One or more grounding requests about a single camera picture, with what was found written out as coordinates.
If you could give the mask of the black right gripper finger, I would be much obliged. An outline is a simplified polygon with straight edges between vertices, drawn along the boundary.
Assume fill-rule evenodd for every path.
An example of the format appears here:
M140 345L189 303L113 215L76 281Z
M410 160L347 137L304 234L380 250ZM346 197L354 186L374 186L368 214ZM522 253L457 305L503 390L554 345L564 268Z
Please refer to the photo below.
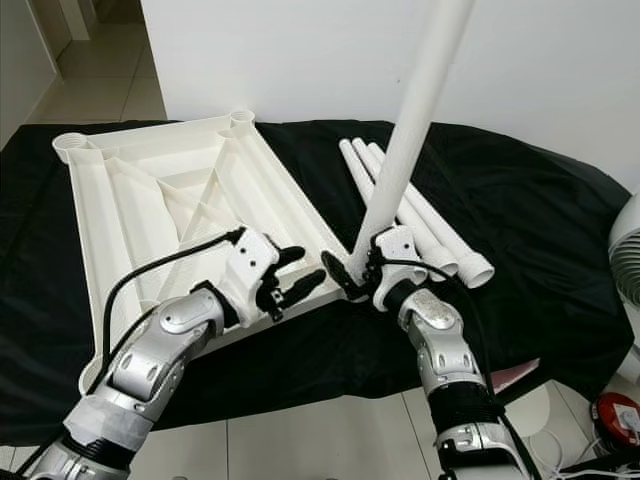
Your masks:
M362 291L360 285L355 282L352 275L349 274L346 265L344 265L332 251L321 252L321 264L323 264L330 278L334 280L334 283L337 283L339 288L342 289L344 297L346 297L348 301L364 300L364 291Z

